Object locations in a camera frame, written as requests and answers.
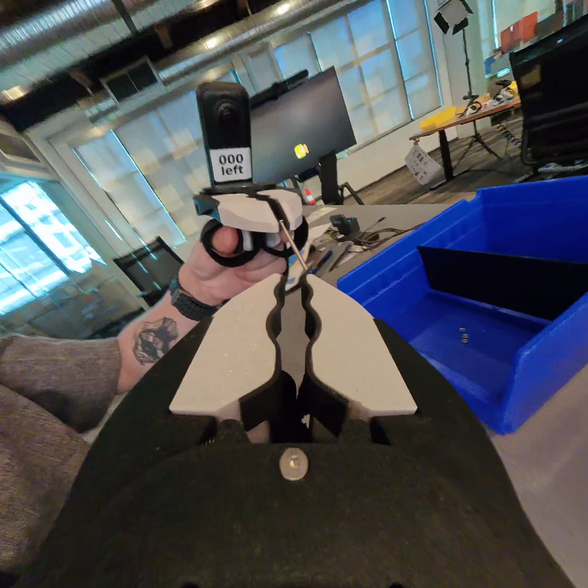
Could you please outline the black video bar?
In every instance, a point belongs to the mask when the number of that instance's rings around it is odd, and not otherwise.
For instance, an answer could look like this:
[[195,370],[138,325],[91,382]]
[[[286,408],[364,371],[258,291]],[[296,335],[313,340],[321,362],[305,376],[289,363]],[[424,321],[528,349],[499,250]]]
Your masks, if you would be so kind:
[[308,75],[309,71],[307,69],[300,70],[291,77],[288,77],[280,82],[273,83],[270,87],[270,90],[276,95],[281,95],[303,83],[308,78]]

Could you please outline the silver ventilation duct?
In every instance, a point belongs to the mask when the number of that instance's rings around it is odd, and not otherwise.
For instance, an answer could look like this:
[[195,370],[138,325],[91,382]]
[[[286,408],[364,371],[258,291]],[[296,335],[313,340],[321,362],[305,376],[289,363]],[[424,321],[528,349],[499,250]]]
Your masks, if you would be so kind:
[[45,1],[1,17],[1,68],[8,68],[58,42],[92,32],[118,19],[132,22],[154,1]]

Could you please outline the red storage box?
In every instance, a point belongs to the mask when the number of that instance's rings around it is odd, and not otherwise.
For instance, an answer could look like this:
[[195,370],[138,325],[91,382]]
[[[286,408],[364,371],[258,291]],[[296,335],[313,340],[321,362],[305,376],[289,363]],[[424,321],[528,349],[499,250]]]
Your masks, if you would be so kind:
[[500,32],[501,54],[508,54],[519,45],[536,37],[539,12],[532,12]]

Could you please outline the large black monitor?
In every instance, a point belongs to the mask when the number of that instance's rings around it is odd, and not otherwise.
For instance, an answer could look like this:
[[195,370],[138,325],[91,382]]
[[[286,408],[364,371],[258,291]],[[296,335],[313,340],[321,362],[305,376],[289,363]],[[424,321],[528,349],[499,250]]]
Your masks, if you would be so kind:
[[325,203],[342,205],[337,155],[356,145],[343,92],[332,66],[264,103],[252,102],[252,157],[255,182],[278,183],[317,172]]

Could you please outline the person's left hand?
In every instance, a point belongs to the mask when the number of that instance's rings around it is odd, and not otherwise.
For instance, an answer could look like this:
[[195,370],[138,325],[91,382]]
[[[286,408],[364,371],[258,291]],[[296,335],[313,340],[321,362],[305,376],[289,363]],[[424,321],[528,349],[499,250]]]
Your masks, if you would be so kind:
[[266,251],[261,251],[243,266],[227,268],[214,261],[201,241],[195,240],[179,270],[179,283],[193,298],[205,305],[216,306],[271,275],[284,274],[287,268],[285,259]]

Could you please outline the grey pouch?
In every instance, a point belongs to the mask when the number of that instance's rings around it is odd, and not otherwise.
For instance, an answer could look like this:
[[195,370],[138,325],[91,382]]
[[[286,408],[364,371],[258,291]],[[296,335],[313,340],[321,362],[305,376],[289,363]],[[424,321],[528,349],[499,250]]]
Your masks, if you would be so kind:
[[353,248],[355,244],[352,241],[344,241],[339,243],[335,248],[332,249],[332,255],[328,260],[326,272],[331,272],[339,264],[346,255],[353,254]]

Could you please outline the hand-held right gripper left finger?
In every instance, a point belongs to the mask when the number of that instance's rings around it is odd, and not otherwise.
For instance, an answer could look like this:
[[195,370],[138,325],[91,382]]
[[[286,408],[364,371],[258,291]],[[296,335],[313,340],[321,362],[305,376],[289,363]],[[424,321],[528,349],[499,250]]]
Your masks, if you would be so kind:
[[277,341],[285,283],[270,275],[216,312],[169,405],[173,415],[236,420],[247,432],[263,422],[272,432],[301,430]]

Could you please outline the white printed paper sign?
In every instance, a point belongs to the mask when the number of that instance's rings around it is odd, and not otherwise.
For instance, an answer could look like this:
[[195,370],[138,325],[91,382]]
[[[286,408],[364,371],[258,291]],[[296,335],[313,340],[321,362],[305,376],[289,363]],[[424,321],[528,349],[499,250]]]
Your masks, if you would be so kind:
[[419,185],[425,186],[432,183],[442,172],[442,167],[414,142],[405,157],[405,165]]

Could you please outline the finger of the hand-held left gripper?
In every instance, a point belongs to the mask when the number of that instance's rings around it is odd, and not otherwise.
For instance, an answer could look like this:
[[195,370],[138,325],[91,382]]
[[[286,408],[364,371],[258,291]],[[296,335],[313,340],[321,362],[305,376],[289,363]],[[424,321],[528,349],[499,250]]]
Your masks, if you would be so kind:
[[218,196],[218,221],[234,229],[280,229],[268,201],[245,194]]
[[264,190],[263,195],[276,201],[290,229],[297,229],[302,224],[303,203],[296,191],[290,189]]

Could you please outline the wooden desk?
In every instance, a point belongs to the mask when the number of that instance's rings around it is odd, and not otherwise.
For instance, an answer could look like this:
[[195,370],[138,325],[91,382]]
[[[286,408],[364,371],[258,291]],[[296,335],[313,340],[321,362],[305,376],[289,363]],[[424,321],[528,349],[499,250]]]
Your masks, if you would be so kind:
[[433,192],[434,190],[437,190],[438,188],[447,185],[456,177],[463,175],[465,173],[482,171],[482,169],[478,170],[474,168],[467,168],[461,172],[454,171],[449,141],[446,135],[447,130],[468,124],[473,125],[473,134],[470,138],[470,142],[467,145],[466,149],[463,151],[456,165],[460,164],[460,162],[464,159],[465,155],[468,154],[468,152],[472,149],[474,145],[480,145],[487,153],[494,156],[497,160],[501,161],[503,160],[503,158],[500,155],[498,155],[498,153],[496,153],[494,150],[492,150],[491,147],[489,147],[489,145],[482,138],[481,133],[477,129],[477,122],[483,119],[489,119],[492,116],[502,114],[504,112],[517,111],[520,107],[520,97],[518,95],[515,95],[514,98],[512,98],[511,100],[508,100],[507,102],[500,104],[498,106],[482,107],[481,110],[468,116],[454,116],[450,121],[443,122],[442,124],[434,126],[430,129],[421,130],[415,135],[410,136],[409,140],[412,141],[414,144],[417,144],[421,139],[427,136],[431,136],[434,134],[438,135],[440,156],[442,158],[443,180],[433,184],[429,188],[429,191]]

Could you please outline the person's grey shirt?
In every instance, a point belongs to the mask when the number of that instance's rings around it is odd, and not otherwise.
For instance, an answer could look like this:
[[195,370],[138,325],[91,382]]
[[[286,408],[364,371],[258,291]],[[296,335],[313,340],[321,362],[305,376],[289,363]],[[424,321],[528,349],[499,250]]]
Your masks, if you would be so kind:
[[1,339],[1,585],[47,537],[120,372],[116,339]]

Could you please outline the metal bolt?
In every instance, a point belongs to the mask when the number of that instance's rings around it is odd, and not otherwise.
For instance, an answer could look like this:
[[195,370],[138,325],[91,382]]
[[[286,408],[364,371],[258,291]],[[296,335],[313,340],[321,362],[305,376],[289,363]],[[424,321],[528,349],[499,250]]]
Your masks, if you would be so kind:
[[304,259],[304,257],[302,256],[302,254],[300,253],[300,250],[298,249],[298,246],[296,246],[295,241],[293,240],[289,229],[286,227],[285,222],[281,219],[278,220],[278,224],[279,227],[281,229],[281,235],[283,238],[286,239],[287,243],[289,244],[291,250],[293,251],[293,253],[295,254],[302,270],[303,273],[308,273],[308,267],[306,264],[306,261]]

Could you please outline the black swivel office chair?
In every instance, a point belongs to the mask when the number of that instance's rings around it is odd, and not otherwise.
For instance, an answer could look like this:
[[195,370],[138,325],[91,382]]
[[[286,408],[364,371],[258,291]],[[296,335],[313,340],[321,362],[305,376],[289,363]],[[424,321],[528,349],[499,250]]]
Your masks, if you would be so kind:
[[182,258],[159,236],[113,261],[140,290],[141,298],[149,307],[164,297],[183,265]]

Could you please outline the blue bin with black divider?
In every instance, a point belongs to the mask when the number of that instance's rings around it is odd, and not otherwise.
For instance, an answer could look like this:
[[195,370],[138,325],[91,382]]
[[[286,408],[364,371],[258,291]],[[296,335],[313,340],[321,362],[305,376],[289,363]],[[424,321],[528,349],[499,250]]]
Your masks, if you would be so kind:
[[587,293],[552,321],[448,295],[430,288],[418,246],[587,263],[587,176],[479,190],[337,281],[485,425],[515,432],[587,363]]

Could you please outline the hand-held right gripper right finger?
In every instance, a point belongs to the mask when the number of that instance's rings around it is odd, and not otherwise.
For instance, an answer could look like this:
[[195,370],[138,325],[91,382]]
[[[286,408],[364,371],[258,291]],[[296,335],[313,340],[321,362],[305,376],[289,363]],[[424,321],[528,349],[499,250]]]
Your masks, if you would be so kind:
[[374,317],[315,275],[301,286],[306,313],[305,373],[298,402],[330,432],[347,420],[414,415],[417,404]]

